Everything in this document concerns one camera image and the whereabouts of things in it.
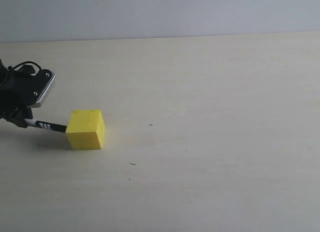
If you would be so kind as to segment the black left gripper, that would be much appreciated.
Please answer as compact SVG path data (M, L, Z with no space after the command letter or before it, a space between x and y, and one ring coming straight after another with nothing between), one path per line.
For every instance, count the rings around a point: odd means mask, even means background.
M27 128L25 119L32 119L33 113L22 102L21 94L12 91L16 78L13 67L5 67L0 61L0 118L19 128Z

